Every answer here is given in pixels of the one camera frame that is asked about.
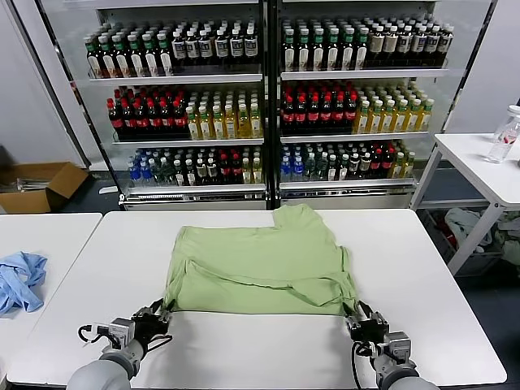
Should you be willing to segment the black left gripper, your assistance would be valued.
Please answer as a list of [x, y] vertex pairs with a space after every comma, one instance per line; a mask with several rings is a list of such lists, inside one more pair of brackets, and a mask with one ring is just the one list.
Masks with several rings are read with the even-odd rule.
[[135, 323], [134, 339], [142, 346], [149, 346], [157, 340], [162, 340], [159, 346], [169, 342], [171, 340], [168, 334], [169, 322], [175, 306], [175, 299], [167, 301], [160, 298], [149, 306], [140, 308], [131, 317]]

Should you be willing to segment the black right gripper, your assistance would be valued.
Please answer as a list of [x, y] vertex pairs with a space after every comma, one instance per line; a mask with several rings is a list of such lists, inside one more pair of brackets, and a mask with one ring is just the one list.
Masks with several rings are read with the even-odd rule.
[[389, 332], [389, 324], [379, 318], [379, 313], [373, 311], [365, 302], [357, 302], [357, 311], [342, 303], [346, 326], [352, 341], [372, 342], [379, 344], [384, 342], [385, 335]]

